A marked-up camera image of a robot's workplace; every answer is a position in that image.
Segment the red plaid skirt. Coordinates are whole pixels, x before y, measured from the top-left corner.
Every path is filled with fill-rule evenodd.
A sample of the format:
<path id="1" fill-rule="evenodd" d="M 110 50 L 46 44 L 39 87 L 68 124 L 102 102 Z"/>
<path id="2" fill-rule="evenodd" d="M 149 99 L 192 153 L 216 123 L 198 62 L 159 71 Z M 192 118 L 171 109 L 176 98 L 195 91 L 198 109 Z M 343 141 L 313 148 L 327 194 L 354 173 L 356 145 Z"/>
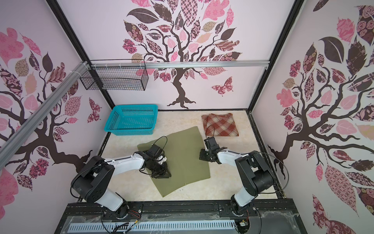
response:
<path id="1" fill-rule="evenodd" d="M 236 127 L 232 113 L 216 115 L 202 115 L 203 128 L 207 137 L 238 137 L 239 131 Z"/>

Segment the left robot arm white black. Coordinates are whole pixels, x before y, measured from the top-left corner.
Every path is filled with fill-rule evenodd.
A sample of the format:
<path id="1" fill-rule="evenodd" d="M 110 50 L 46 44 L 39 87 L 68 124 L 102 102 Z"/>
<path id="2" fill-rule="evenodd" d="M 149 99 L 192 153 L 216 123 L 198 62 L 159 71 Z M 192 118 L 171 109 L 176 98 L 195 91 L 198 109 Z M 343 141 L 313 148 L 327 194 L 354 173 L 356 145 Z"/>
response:
<path id="1" fill-rule="evenodd" d="M 108 189 L 109 183 L 118 174 L 133 170 L 144 173 L 146 169 L 154 179 L 171 177 L 165 151 L 159 146 L 152 145 L 149 150 L 115 159 L 95 156 L 72 180 L 71 191 L 77 192 L 87 203 L 103 206 L 115 218 L 124 219 L 130 211 L 128 202 Z"/>

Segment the olive green skirt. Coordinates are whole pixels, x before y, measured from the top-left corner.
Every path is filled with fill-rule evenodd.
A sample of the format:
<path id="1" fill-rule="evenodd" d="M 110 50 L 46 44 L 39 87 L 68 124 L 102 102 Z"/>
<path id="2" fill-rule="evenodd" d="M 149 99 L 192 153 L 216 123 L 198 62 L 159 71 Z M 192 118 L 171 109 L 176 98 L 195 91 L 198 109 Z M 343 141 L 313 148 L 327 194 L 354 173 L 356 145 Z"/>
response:
<path id="1" fill-rule="evenodd" d="M 154 143 L 164 149 L 171 174 L 170 178 L 152 178 L 162 197 L 188 184 L 210 178 L 208 162 L 199 159 L 205 146 L 197 126 L 172 133 L 160 140 L 141 143 L 137 145 L 137 149 L 149 150 Z"/>

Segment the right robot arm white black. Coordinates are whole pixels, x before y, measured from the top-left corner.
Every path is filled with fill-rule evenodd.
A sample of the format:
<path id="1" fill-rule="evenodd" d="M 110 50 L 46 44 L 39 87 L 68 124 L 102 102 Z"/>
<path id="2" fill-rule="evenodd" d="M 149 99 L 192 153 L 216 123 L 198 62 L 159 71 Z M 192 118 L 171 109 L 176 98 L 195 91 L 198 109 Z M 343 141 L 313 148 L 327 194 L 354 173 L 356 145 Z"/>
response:
<path id="1" fill-rule="evenodd" d="M 230 206 L 236 216 L 243 216 L 250 203 L 263 191 L 274 185 L 275 176 L 260 152 L 237 153 L 220 147 L 214 137 L 204 140 L 205 149 L 199 160 L 235 166 L 242 181 L 242 188 L 232 196 Z"/>

